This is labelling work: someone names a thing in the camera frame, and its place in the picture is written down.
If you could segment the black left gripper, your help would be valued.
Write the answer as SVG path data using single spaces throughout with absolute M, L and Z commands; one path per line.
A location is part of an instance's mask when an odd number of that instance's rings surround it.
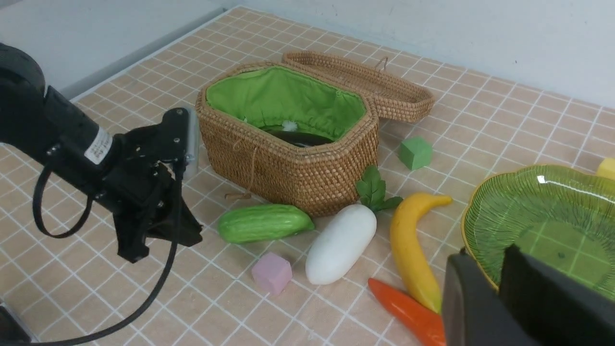
M 191 247 L 203 226 L 182 198 L 190 169 L 190 110 L 172 108 L 158 124 L 94 133 L 99 182 L 95 199 L 112 213 L 117 254 L 130 263 L 149 255 L 146 238 Z

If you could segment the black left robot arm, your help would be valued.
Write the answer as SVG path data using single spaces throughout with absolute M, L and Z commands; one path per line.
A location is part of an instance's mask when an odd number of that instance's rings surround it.
M 172 108 L 159 124 L 111 135 L 46 85 L 37 62 L 20 49 L 0 49 L 0 137 L 42 166 L 33 193 L 33 216 L 42 234 L 42 197 L 51 175 L 86 195 L 78 232 L 97 202 L 113 214 L 117 254 L 131 263 L 149 254 L 147 238 L 191 247 L 202 241 L 198 223 L 182 198 L 182 180 L 197 164 L 197 116 Z

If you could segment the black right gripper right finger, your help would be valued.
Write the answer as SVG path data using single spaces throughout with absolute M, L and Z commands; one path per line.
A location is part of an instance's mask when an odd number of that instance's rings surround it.
M 614 303 L 525 254 L 505 250 L 499 297 L 540 346 L 612 346 Z

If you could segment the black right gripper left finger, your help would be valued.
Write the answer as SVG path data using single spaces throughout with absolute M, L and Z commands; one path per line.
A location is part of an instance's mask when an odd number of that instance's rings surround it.
M 447 259 L 442 321 L 448 346 L 543 345 L 521 327 L 467 250 Z

